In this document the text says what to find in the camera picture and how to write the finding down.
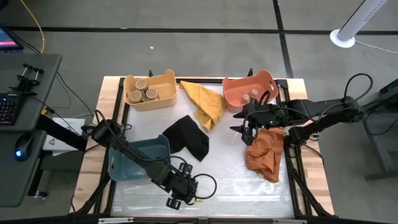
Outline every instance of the computer monitor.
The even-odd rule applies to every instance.
[[[22,50],[23,46],[0,27],[0,51]]]

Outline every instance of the computer mouse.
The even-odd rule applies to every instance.
[[[25,161],[29,158],[32,150],[33,135],[27,133],[19,137],[15,144],[14,157],[17,161]]]

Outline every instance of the orange basket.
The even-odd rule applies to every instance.
[[[237,80],[224,78],[223,94],[227,109],[234,113],[242,111],[242,107],[245,105],[242,96],[245,94],[250,96],[252,90],[258,91],[257,100],[260,100],[261,95],[267,90],[271,93],[269,101],[278,95],[278,87],[272,75],[266,70],[259,71],[257,75]]]

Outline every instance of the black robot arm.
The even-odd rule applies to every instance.
[[[97,110],[95,113],[96,115],[99,113],[103,117],[100,111]],[[104,147],[112,146],[140,165],[155,185],[167,193],[172,192],[166,206],[178,210],[181,201],[188,204],[196,197],[198,183],[191,178],[192,165],[186,161],[183,161],[177,169],[170,163],[170,158],[151,159],[127,142],[118,123],[104,117],[90,134],[98,144]]]
[[[319,102],[289,100],[279,105],[261,104],[257,100],[252,100],[243,107],[242,112],[234,115],[234,118],[244,118],[243,124],[230,128],[242,133],[242,141],[250,146],[257,138],[259,128],[285,128],[313,121],[306,126],[289,129],[290,143],[299,145],[308,140],[311,134],[323,131],[334,124],[358,122],[363,114],[357,101],[350,96]]]

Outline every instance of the wooden table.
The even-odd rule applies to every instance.
[[[106,118],[111,119],[116,102],[116,95],[118,93],[118,85],[121,77],[104,77],[101,91],[97,102],[97,110],[100,110]],[[289,94],[291,100],[307,99],[307,92],[303,79],[287,79],[289,85]],[[119,105],[118,122],[121,122],[122,113],[124,109],[124,101],[121,100]],[[94,146],[96,143],[89,140],[87,148]],[[318,143],[315,141],[307,141],[307,144],[319,151]],[[100,181],[101,169],[104,161],[105,148],[98,146],[84,156],[81,165],[78,182],[75,189],[73,204],[78,210],[88,200]],[[326,181],[325,170],[323,168],[322,160],[318,154],[311,151],[307,147],[302,147],[302,160],[307,185],[312,194],[322,204],[323,208],[329,213],[333,214],[333,207],[331,204],[328,183]],[[299,205],[302,212],[304,212],[304,203],[300,188],[296,184]],[[102,212],[106,205],[108,198],[108,187],[105,188],[101,209]]]

